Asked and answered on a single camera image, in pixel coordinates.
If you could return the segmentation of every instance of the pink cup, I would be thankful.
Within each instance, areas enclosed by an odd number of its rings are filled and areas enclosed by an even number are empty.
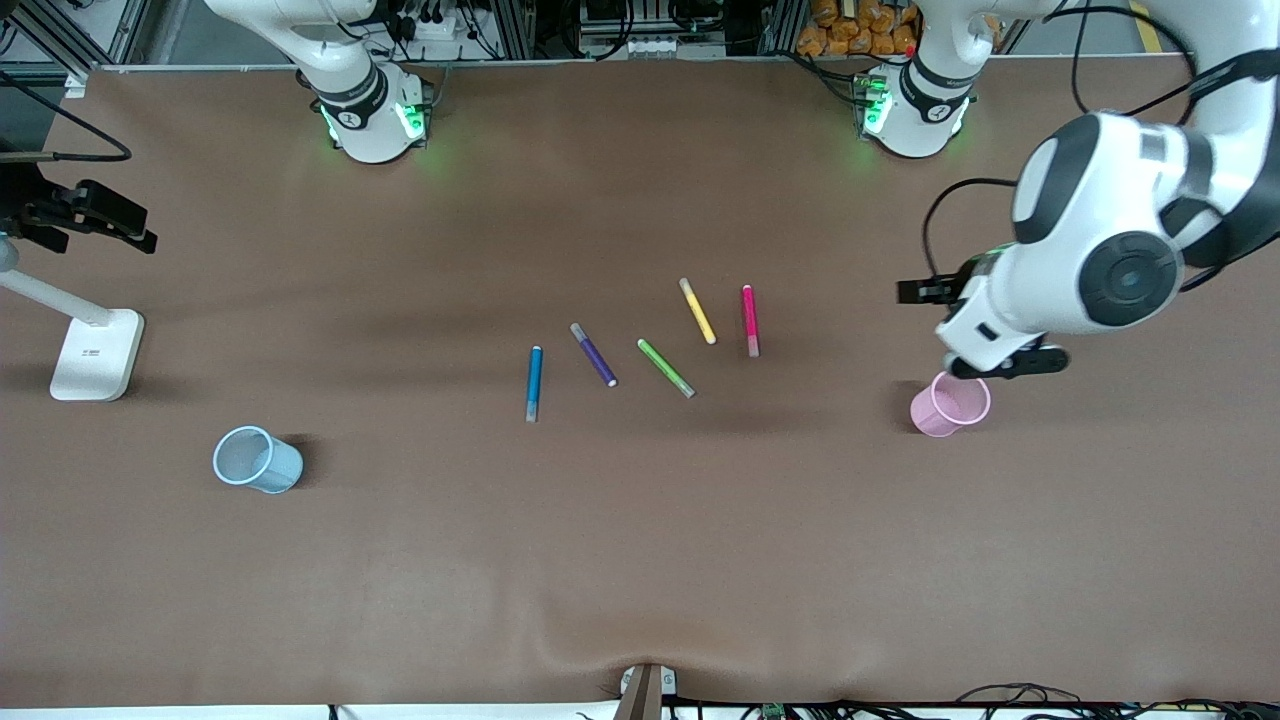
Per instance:
[[[947,437],[965,425],[980,423],[989,410],[987,383],[938,373],[911,401],[911,421],[929,437]]]

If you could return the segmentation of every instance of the white lamp base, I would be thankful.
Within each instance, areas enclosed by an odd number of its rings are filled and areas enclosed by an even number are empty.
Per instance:
[[[142,342],[142,315],[108,310],[111,320],[93,327],[77,319],[67,331],[49,395],[63,402],[110,402],[129,387]]]

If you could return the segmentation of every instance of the blue cup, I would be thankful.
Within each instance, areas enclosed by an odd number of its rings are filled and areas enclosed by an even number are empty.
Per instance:
[[[244,425],[218,441],[214,473],[229,486],[278,495],[302,477],[302,454],[257,425]]]

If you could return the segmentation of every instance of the black round joint cap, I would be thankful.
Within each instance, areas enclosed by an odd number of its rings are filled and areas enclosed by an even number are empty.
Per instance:
[[[1178,261],[1164,238],[1144,232],[1108,237],[1080,268],[1080,300],[1089,319],[1123,328],[1142,320],[1178,292]]]

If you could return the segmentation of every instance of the purple marker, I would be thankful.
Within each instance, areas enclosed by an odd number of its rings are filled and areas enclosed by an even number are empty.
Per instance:
[[[582,332],[582,325],[573,323],[568,327],[568,331],[577,338],[577,343],[582,347],[582,352],[586,354],[586,359],[591,361],[595,372],[600,374],[600,379],[604,380],[604,384],[609,387],[617,386],[618,378],[613,377],[613,370],[609,369],[609,364],[600,356],[600,351],[591,343],[591,338],[586,337],[586,333]]]

